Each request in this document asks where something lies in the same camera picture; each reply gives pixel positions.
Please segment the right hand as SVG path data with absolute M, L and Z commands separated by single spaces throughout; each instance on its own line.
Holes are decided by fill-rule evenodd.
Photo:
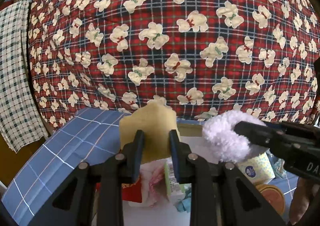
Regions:
M 318 190 L 319 185 L 299 177 L 289 210 L 289 222 L 292 225 L 298 223 L 303 217 L 311 203 L 311 197 L 315 197 Z

